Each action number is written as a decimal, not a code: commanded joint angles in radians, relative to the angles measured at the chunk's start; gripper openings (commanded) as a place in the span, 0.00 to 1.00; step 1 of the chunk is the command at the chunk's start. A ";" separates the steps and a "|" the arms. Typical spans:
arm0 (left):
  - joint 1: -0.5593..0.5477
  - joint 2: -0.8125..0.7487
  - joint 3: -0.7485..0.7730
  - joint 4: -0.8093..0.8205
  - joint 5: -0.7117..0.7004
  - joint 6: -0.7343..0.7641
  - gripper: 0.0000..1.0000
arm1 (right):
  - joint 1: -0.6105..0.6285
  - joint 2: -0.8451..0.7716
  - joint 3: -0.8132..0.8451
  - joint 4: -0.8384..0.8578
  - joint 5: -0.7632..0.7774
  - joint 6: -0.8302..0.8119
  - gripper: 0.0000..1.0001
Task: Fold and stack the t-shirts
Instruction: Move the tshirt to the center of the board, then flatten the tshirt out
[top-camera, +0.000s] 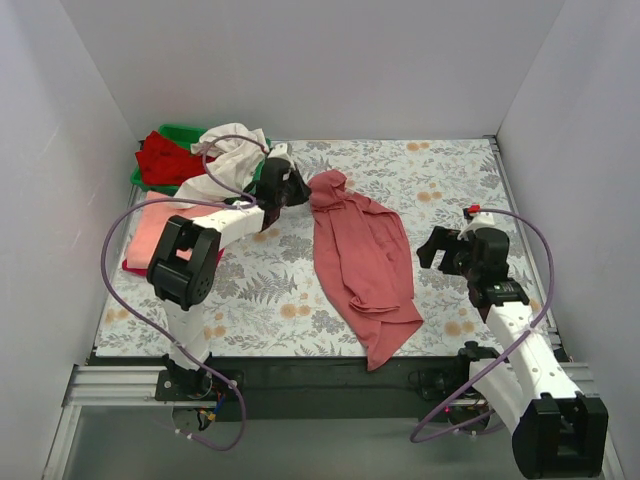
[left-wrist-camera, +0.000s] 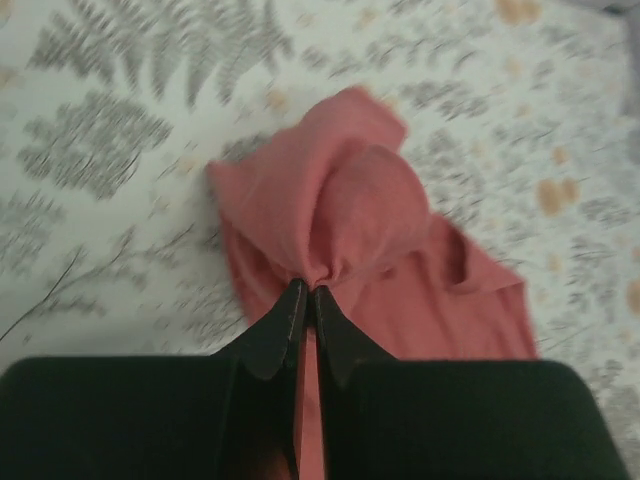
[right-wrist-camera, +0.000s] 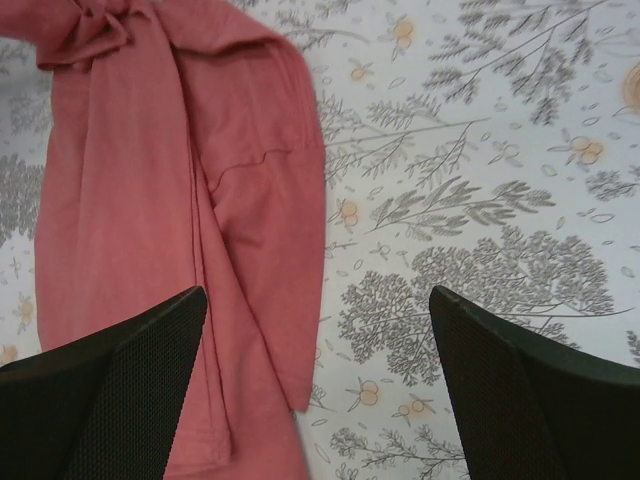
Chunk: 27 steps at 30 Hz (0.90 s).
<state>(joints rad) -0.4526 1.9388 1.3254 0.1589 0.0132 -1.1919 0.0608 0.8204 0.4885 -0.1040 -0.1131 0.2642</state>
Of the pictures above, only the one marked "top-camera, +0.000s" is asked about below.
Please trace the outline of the dusty rose t-shirt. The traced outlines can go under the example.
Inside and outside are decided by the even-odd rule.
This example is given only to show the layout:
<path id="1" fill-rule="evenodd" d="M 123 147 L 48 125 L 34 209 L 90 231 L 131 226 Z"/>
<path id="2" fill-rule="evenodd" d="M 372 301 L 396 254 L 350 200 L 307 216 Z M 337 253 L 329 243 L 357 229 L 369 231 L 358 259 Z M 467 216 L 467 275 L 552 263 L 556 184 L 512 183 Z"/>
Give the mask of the dusty rose t-shirt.
<path id="1" fill-rule="evenodd" d="M 408 237 L 396 212 L 349 189 L 343 173 L 318 174 L 309 187 L 316 275 L 374 371 L 423 325 Z"/>

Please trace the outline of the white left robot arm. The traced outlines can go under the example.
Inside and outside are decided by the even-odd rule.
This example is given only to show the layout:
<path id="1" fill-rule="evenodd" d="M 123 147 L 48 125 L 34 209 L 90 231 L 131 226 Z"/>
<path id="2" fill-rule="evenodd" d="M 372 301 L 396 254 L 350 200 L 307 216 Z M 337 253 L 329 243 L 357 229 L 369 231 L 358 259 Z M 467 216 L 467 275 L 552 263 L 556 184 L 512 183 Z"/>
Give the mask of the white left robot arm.
<path id="1" fill-rule="evenodd" d="M 256 198 L 252 207 L 240 201 L 232 209 L 193 219 L 170 217 L 147 271 L 147 281 L 163 302 L 171 336 L 171 350 L 163 363 L 171 384 L 193 400 L 205 398 L 214 384 L 203 368 L 211 361 L 211 351 L 202 303 L 212 289 L 220 251 L 266 230 L 282 208 L 303 204 L 310 197 L 289 144 L 274 145 L 247 192 Z"/>

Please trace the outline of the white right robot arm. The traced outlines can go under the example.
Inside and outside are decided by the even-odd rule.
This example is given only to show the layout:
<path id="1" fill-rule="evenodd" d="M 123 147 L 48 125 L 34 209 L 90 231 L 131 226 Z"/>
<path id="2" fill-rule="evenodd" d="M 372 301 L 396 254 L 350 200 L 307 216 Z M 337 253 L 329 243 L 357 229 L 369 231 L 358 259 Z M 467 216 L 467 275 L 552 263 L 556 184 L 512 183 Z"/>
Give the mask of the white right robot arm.
<path id="1" fill-rule="evenodd" d="M 430 268 L 436 253 L 445 275 L 467 282 L 469 299 L 503 348 L 467 345 L 452 373 L 455 390 L 414 428 L 410 440 L 425 442 L 423 428 L 461 396 L 480 395 L 487 410 L 449 427 L 471 434 L 473 425 L 497 415 L 511 435 L 514 460 L 527 479 L 595 478 L 602 472 L 609 415 L 604 402 L 585 394 L 558 362 L 539 325 L 549 307 L 535 312 L 523 287 L 509 275 L 510 240 L 496 224 L 494 208 L 464 209 L 460 230 L 437 226 L 417 250 Z"/>

